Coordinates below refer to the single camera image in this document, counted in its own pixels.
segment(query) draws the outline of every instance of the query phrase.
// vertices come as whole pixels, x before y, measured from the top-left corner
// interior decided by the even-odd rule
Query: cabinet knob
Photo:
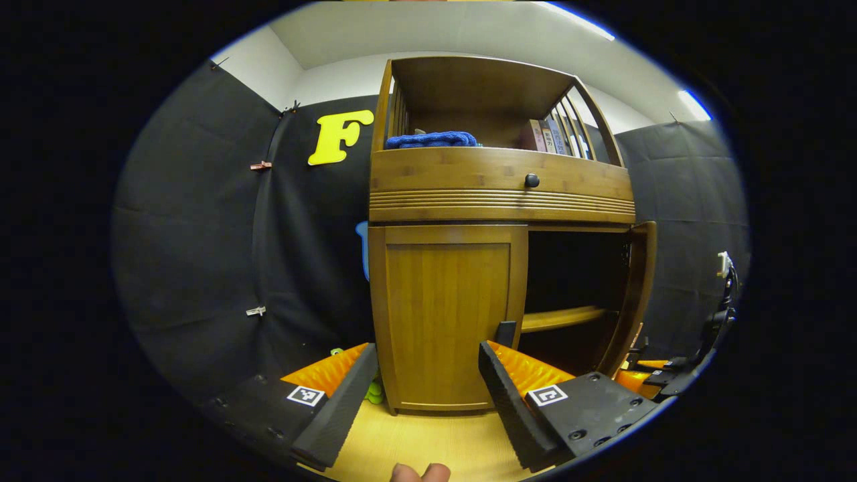
[[[533,174],[532,172],[527,174],[527,177],[524,178],[524,185],[528,188],[535,188],[538,186],[538,183],[538,176],[536,174]]]

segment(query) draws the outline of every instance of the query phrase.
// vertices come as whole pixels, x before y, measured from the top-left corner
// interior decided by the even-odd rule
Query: wooden floor
[[[396,462],[418,473],[429,463],[443,463],[452,471],[451,482],[511,482],[534,475],[518,464],[497,412],[393,417],[386,405],[369,401],[360,406],[336,464],[322,474],[346,482],[378,482],[389,480]]]

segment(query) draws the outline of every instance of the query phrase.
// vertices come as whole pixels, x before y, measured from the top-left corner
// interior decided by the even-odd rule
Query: white ceiling
[[[669,74],[532,2],[317,2],[269,27],[304,69],[367,55],[454,51],[574,74],[656,123],[694,116]]]

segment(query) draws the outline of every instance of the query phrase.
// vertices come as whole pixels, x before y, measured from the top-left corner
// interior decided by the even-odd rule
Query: ceiling light
[[[708,115],[708,112],[705,111],[704,107],[702,107],[702,105],[693,98],[691,93],[686,90],[682,90],[679,92],[679,98],[685,103],[687,109],[697,120],[711,120],[711,116]]]
[[[602,37],[604,37],[605,39],[610,40],[611,42],[613,41],[613,39],[615,39],[615,37],[613,35],[610,35],[610,33],[608,33],[603,28],[599,27],[598,25],[586,20],[583,17],[578,17],[577,15],[573,14],[572,12],[569,12],[566,9],[563,9],[562,7],[560,7],[558,5],[553,5],[550,2],[533,2],[533,3],[535,3],[537,5],[541,5],[544,8],[549,9],[556,14],[562,15],[562,16],[566,17],[567,19],[573,21],[574,23],[580,25],[581,27],[589,30],[590,32],[597,33],[597,34],[601,35]]]

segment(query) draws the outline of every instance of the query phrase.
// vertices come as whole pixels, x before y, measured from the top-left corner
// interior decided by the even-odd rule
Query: wooden cabinet
[[[568,95],[573,89],[601,131],[606,162],[592,152]],[[518,148],[530,119],[549,118],[575,146],[568,151],[586,157]],[[467,131],[483,146],[384,149],[386,139],[414,129]],[[525,182],[528,176],[538,182]],[[654,269],[653,223],[633,227],[635,218],[615,139],[577,77],[479,57],[388,61],[371,154],[369,283],[393,413],[490,408],[478,343],[492,340],[506,320],[516,322],[513,346],[522,329],[596,327],[560,343],[613,375],[639,332]],[[616,276],[603,289],[615,297],[604,306],[569,297],[550,313],[525,315],[529,239],[540,231],[614,236],[581,256],[624,259],[604,263]],[[615,240],[627,249],[602,253]],[[558,268],[574,272],[574,261],[568,263]],[[550,280],[544,286],[538,289],[552,289]]]
[[[525,226],[369,228],[378,356],[389,402],[419,410],[490,408],[477,347],[521,320]]]

